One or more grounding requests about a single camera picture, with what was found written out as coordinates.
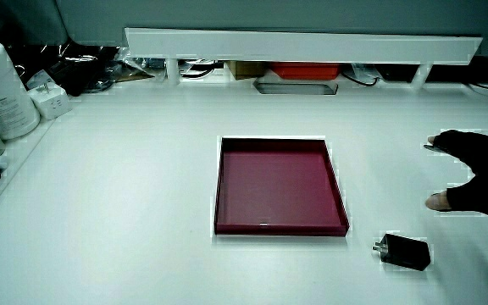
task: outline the red tray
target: red tray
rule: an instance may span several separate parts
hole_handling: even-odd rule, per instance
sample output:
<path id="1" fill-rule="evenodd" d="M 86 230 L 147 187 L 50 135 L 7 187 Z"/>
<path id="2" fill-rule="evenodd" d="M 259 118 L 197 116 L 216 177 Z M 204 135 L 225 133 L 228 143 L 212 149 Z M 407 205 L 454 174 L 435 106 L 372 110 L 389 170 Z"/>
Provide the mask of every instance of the red tray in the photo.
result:
<path id="1" fill-rule="evenodd" d="M 270 63 L 270 69 L 287 80 L 334 80 L 339 68 L 339 64 Z"/>
<path id="2" fill-rule="evenodd" d="M 223 138 L 214 232 L 345 236 L 324 140 Z"/>

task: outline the hand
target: hand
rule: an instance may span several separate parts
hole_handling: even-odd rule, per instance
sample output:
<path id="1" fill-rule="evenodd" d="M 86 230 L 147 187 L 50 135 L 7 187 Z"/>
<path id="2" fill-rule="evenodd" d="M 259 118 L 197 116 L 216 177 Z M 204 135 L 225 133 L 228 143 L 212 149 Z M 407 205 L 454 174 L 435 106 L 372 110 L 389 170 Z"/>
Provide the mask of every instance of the hand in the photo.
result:
<path id="1" fill-rule="evenodd" d="M 428 138 L 430 144 L 466 163 L 475 177 L 467 184 L 430 196 L 427 208 L 448 211 L 477 211 L 488 214 L 488 136 L 448 130 Z"/>

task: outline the label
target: label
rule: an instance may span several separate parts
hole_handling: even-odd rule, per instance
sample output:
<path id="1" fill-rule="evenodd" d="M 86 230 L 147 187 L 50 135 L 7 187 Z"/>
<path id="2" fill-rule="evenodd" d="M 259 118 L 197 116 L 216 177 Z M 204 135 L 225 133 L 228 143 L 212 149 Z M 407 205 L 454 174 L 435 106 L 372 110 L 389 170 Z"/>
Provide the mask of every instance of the label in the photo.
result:
<path id="1" fill-rule="evenodd" d="M 24 109 L 16 102 L 16 97 L 0 99 L 1 132 L 19 128 L 27 124 Z"/>

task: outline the black cable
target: black cable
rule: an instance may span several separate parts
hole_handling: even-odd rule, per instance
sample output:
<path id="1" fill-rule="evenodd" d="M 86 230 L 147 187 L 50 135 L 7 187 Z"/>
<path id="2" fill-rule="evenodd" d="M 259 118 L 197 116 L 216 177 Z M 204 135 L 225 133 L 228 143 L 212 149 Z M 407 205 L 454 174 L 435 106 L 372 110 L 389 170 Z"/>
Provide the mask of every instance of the black cable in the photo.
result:
<path id="1" fill-rule="evenodd" d="M 196 75 L 182 75 L 182 77 L 196 79 L 196 78 L 201 78 L 203 76 L 209 75 L 212 72 L 214 72 L 214 69 L 206 70 L 203 71 L 201 74 L 196 74 Z"/>
<path id="2" fill-rule="evenodd" d="M 378 78 L 379 78 L 379 77 L 376 77 L 376 78 L 374 78 L 374 82 L 372 84 L 367 84 L 367 83 L 363 83 L 362 81 L 359 81 L 359 80 L 356 80 L 352 77 L 347 76 L 344 72 L 342 72 L 341 74 L 342 74 L 342 76 L 346 77 L 348 80 L 354 81 L 354 82 L 358 83 L 359 85 L 363 85 L 363 86 L 374 86 L 378 82 Z"/>
<path id="3" fill-rule="evenodd" d="M 480 85 L 480 84 L 470 83 L 470 85 L 477 86 L 477 87 L 483 88 L 483 89 L 488 89 L 488 86 L 483 86 L 483 85 Z"/>

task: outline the power adapter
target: power adapter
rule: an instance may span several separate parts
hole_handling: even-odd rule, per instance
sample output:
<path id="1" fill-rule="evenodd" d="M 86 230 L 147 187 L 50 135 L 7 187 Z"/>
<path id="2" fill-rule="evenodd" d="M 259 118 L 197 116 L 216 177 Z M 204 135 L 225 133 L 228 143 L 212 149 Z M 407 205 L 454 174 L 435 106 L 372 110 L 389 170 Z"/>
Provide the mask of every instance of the power adapter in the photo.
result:
<path id="1" fill-rule="evenodd" d="M 372 247 L 380 252 L 381 261 L 423 271 L 430 263 L 429 246 L 401 236 L 385 234 L 381 242 Z"/>
<path id="2" fill-rule="evenodd" d="M 55 119 L 71 110 L 65 89 L 47 82 L 27 92 L 46 120 Z"/>

